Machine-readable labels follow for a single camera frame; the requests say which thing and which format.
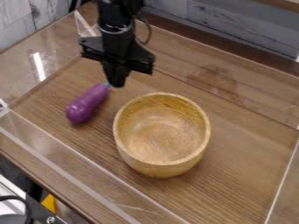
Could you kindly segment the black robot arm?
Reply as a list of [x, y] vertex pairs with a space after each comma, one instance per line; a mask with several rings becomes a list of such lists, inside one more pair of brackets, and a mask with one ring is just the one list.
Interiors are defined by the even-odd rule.
[[81, 55], [99, 61], [107, 81], [115, 88], [126, 85], [133, 71], [153, 74], [155, 55], [146, 49], [146, 42], [137, 37], [137, 20], [145, 0], [97, 0], [101, 36], [79, 39]]

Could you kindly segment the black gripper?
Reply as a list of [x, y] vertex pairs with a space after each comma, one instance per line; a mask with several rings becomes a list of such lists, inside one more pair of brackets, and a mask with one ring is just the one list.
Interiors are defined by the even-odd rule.
[[82, 56], [102, 63], [107, 81], [115, 88], [126, 85], [131, 71], [154, 72], [155, 55], [137, 42], [133, 31], [81, 38], [79, 44]]

